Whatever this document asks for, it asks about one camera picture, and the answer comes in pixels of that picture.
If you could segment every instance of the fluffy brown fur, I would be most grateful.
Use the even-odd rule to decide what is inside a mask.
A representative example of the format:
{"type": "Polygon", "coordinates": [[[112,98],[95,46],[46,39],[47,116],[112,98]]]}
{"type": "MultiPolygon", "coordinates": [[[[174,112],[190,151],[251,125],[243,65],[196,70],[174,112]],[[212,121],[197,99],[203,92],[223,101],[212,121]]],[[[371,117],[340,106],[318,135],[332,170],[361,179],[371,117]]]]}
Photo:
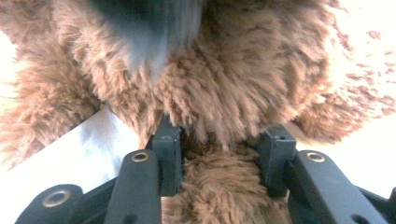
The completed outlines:
{"type": "Polygon", "coordinates": [[[291,120],[308,136],[339,141],[395,110],[396,46],[377,27],[356,25],[357,4],[211,0],[197,40],[152,86],[146,67],[127,69],[133,46],[89,1],[1,0],[0,29],[19,46],[19,69],[17,96],[0,118],[0,159],[26,160],[102,103],[142,146],[167,113],[205,153],[186,164],[165,220],[276,223],[269,214],[279,203],[265,196],[240,141],[291,120]]]}

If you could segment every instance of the brown fur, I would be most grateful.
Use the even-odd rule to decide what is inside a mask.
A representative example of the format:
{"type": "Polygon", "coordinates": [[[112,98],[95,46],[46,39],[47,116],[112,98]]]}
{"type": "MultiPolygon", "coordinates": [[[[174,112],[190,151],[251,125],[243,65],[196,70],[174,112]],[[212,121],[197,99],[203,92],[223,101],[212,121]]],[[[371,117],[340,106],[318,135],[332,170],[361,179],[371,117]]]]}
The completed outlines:
{"type": "Polygon", "coordinates": [[[339,141],[395,110],[396,46],[382,30],[356,26],[356,4],[211,0],[193,46],[169,59],[152,86],[144,66],[127,70],[133,46],[89,1],[1,0],[0,29],[19,46],[19,69],[14,106],[0,118],[0,160],[24,161],[101,103],[136,129],[142,146],[167,113],[207,153],[187,163],[166,220],[273,223],[266,207],[276,205],[240,141],[291,120],[313,138],[339,141]]]}

